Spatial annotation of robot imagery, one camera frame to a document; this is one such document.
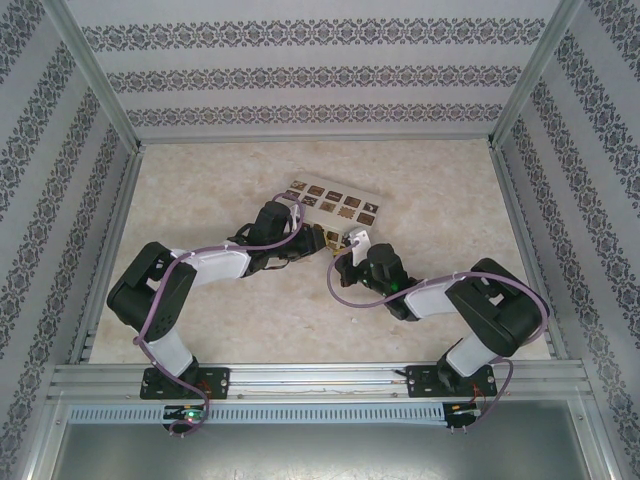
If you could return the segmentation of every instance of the patterned wallpaper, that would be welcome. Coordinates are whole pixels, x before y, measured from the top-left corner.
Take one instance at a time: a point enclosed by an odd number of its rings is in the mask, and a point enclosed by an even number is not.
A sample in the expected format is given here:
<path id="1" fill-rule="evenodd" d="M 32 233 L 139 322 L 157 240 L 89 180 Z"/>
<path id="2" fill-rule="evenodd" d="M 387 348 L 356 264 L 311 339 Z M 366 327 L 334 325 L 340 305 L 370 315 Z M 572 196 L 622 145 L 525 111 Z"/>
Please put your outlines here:
<path id="1" fill-rule="evenodd" d="M 5 480 L 21 470 L 52 366 L 69 359 L 129 152 L 42 5 L 4 0 L 0 12 Z"/>
<path id="2" fill-rule="evenodd" d="M 502 146 L 565 346 L 640 478 L 640 10 L 590 0 Z"/>
<path id="3" fill-rule="evenodd" d="M 69 0 L 144 140 L 487 134 L 558 0 Z"/>

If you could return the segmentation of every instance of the aluminum frame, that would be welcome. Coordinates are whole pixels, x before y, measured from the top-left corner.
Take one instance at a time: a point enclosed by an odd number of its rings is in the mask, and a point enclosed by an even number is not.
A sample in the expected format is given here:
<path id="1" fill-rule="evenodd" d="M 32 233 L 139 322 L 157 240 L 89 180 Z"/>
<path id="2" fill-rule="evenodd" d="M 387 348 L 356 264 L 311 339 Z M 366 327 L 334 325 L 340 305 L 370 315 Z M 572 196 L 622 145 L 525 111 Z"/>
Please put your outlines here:
<path id="1" fill-rule="evenodd" d="M 559 1 L 547 28 L 542 34 L 542 38 L 540 38 L 491 132 L 490 138 L 493 139 L 495 144 L 502 144 L 509 134 L 511 127 L 513 127 L 518 115 L 529 99 L 531 91 L 538 83 L 547 63 L 553 57 L 553 51 L 560 43 L 582 4 L 582 0 Z"/>
<path id="2" fill-rule="evenodd" d="M 406 379 L 396 373 L 417 363 L 362 364 L 231 364 L 224 405 L 292 405 L 380 403 L 411 405 L 459 401 L 459 398 L 410 398 Z M 580 360 L 514 361 L 514 375 L 501 401 L 566 401 L 580 447 L 593 479 L 620 478 L 591 384 Z M 74 406 L 184 404 L 139 398 L 142 374 L 148 365 L 59 365 L 47 392 L 42 419 L 22 480 L 50 479 Z M 494 367 L 501 386 L 506 365 Z"/>
<path id="3" fill-rule="evenodd" d="M 100 67 L 95 54 L 89 47 L 80 26 L 76 23 L 67 2 L 64 0 L 43 0 L 42 6 L 56 26 L 74 60 L 80 67 L 100 105 L 106 112 L 116 131 L 129 151 L 140 146 L 140 139 L 131 124 L 107 76 Z"/>

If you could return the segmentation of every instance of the floor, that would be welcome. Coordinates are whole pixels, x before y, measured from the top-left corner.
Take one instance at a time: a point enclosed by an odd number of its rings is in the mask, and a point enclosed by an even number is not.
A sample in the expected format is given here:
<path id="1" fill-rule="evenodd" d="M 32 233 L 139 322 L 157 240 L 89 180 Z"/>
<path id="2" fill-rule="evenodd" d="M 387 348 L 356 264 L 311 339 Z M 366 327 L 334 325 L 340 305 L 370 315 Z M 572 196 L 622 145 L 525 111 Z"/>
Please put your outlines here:
<path id="1" fill-rule="evenodd" d="M 147 242 L 186 250 L 223 241 L 300 172 L 381 195 L 372 240 L 391 243 L 416 278 L 485 256 L 525 278 L 485 142 L 415 140 L 150 146 L 111 283 Z M 177 324 L 183 341 L 200 362 L 428 361 L 469 332 L 457 314 L 407 323 L 384 307 L 338 304 L 325 284 L 330 260 L 325 250 L 193 290 Z M 338 290 L 355 302 L 378 299 L 359 286 Z M 133 336 L 105 307 L 90 361 L 146 363 Z M 517 358 L 549 358 L 544 340 Z"/>

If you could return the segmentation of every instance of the damask pattern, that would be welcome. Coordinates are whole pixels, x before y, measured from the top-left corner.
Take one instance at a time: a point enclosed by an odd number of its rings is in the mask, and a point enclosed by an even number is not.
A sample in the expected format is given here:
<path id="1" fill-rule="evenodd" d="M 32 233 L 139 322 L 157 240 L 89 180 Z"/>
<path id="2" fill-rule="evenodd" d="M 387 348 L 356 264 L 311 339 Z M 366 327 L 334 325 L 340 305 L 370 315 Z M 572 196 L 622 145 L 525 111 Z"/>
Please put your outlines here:
<path id="1" fill-rule="evenodd" d="M 373 66 L 169 70 L 108 74 L 116 93 L 328 87 L 512 87 L 520 67 Z"/>
<path id="2" fill-rule="evenodd" d="M 620 177 L 625 193 L 633 201 L 633 208 L 640 209 L 640 148 L 633 143 L 629 129 L 622 122 L 620 114 L 616 113 L 604 84 L 589 65 L 572 33 L 562 39 L 555 56 L 571 82 L 582 109 L 589 116 L 602 147 L 609 154 L 609 161 Z"/>
<path id="3" fill-rule="evenodd" d="M 0 22 L 0 85 L 44 17 L 38 0 L 14 0 Z"/>
<path id="4" fill-rule="evenodd" d="M 108 177 L 113 161 L 118 135 L 113 127 L 109 128 L 100 146 L 93 171 L 82 196 L 76 220 L 69 233 L 62 260 L 54 275 L 51 293 L 38 322 L 37 333 L 29 347 L 29 359 L 24 364 L 24 372 L 20 375 L 18 390 L 13 394 L 15 400 L 9 407 L 8 421 L 2 425 L 3 434 L 0 439 L 0 478 L 10 478 L 12 465 L 24 441 L 27 420 L 33 411 L 35 394 L 40 388 L 44 366 L 53 347 L 53 339 L 63 318 L 65 303 L 71 290 L 76 270 L 80 264 L 82 251 L 91 229 L 93 216 L 98 208 L 102 188 Z"/>
<path id="5" fill-rule="evenodd" d="M 475 122 L 497 120 L 499 104 L 281 105 L 128 110 L 134 127 L 285 123 Z"/>
<path id="6" fill-rule="evenodd" d="M 33 220 L 22 237 L 24 243 L 18 248 L 13 268 L 9 270 L 6 285 L 0 290 L 0 359 L 11 340 L 11 330 L 20 317 L 25 296 L 40 263 L 40 256 L 49 241 L 69 182 L 78 159 L 98 114 L 100 104 L 91 89 L 85 93 L 76 116 L 69 127 L 67 138 L 49 173 L 42 196 L 33 212 Z"/>
<path id="7" fill-rule="evenodd" d="M 544 81 L 540 81 L 531 92 L 531 100 L 553 144 L 573 197 L 578 202 L 596 253 L 602 259 L 607 280 L 611 282 L 616 301 L 624 312 L 623 318 L 629 322 L 631 335 L 638 340 L 636 348 L 640 348 L 640 286 L 636 283 L 636 276 L 630 273 L 629 260 L 618 245 L 618 236 L 609 223 L 607 211 L 598 198 L 589 172 Z"/>
<path id="8" fill-rule="evenodd" d="M 44 127 L 49 123 L 53 109 L 58 104 L 71 72 L 75 69 L 75 61 L 66 45 L 60 43 L 53 58 L 27 102 L 24 114 L 13 129 L 13 136 L 7 140 L 0 160 L 0 222 L 3 212 L 9 208 L 10 198 L 20 185 L 25 167 L 31 162 L 31 155 L 40 141 Z"/>
<path id="9" fill-rule="evenodd" d="M 82 325 L 82 320 L 84 319 L 84 312 L 87 308 L 87 304 L 89 302 L 89 295 L 91 295 L 91 290 L 93 289 L 93 283 L 96 279 L 96 273 L 98 273 L 98 267 L 100 266 L 100 258 L 102 257 L 102 249 L 105 247 L 107 236 L 109 235 L 109 228 L 111 227 L 111 219 L 113 218 L 113 213 L 116 210 L 116 205 L 118 204 L 118 198 L 120 197 L 120 187 L 122 187 L 122 182 L 124 181 L 125 174 L 127 173 L 127 169 L 129 168 L 129 162 L 133 161 L 133 158 L 137 155 L 136 152 L 130 153 L 127 156 L 127 159 L 124 162 L 124 168 L 122 169 L 122 173 L 120 174 L 120 180 L 118 180 L 118 186 L 116 187 L 116 193 L 113 197 L 113 203 L 111 203 L 111 208 L 109 210 L 109 216 L 107 219 L 107 223 L 105 224 L 104 231 L 102 232 L 102 238 L 100 239 L 100 248 L 98 249 L 98 254 L 96 255 L 96 259 L 93 262 L 93 270 L 91 272 L 91 279 L 89 280 L 87 291 L 84 294 L 84 298 L 82 299 L 82 307 L 80 308 L 80 314 L 78 315 L 78 319 L 75 322 L 75 330 L 73 332 L 73 337 L 71 337 L 71 342 L 69 342 L 69 351 L 67 352 L 67 361 L 66 363 L 72 363 L 74 359 L 72 359 L 73 355 L 73 347 L 78 341 L 78 333 L 80 333 L 80 326 Z"/>
<path id="10" fill-rule="evenodd" d="M 107 25 L 82 31 L 95 52 L 282 45 L 533 45 L 541 18 L 367 18 Z"/>
<path id="11" fill-rule="evenodd" d="M 558 204 L 554 199 L 551 186 L 546 179 L 540 158 L 522 117 L 519 117 L 516 121 L 511 134 L 524 162 L 540 213 L 546 223 L 548 235 L 555 249 L 555 256 L 567 285 L 569 297 L 575 307 L 577 320 L 584 331 L 586 346 L 596 365 L 598 377 L 603 383 L 603 391 L 607 395 L 607 403 L 614 414 L 613 420 L 618 425 L 618 434 L 626 446 L 625 453 L 631 459 L 631 467 L 635 474 L 640 475 L 640 437 L 637 434 L 640 431 L 640 424 L 638 424 L 638 414 L 634 411 L 631 395 L 626 391 L 627 385 L 620 378 L 622 372 L 615 361 L 611 342 L 603 331 L 604 327 L 600 320 L 600 314 L 595 307 L 593 298 L 591 298 L 589 286 L 586 283 L 580 264 L 576 260 L 576 253 L 566 231 L 564 220 L 560 215 Z M 507 169 L 515 188 L 515 181 L 509 162 L 507 162 Z M 524 214 L 524 206 L 520 196 L 517 196 Z M 534 243 L 533 234 L 529 228 L 528 231 L 531 241 Z"/>
<path id="12" fill-rule="evenodd" d="M 629 64 L 636 80 L 640 81 L 640 13 L 629 0 L 589 0 L 589 8 L 596 14 L 611 41 Z"/>

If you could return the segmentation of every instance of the enclosure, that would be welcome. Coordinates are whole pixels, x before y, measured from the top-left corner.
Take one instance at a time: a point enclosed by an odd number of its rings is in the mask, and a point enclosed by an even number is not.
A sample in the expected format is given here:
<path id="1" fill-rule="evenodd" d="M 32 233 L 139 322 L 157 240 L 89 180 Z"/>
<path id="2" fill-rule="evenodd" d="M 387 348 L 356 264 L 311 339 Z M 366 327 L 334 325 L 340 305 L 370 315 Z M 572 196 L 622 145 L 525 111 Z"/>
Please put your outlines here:
<path id="1" fill-rule="evenodd" d="M 639 8 L 2 0 L 0 478 L 640 477 Z M 462 317 L 340 305 L 329 250 L 189 294 L 176 328 L 226 399 L 193 437 L 157 425 L 109 289 L 303 173 L 377 195 L 327 208 L 416 278 L 491 257 L 546 300 L 482 427 L 449 435 L 394 373 Z"/>

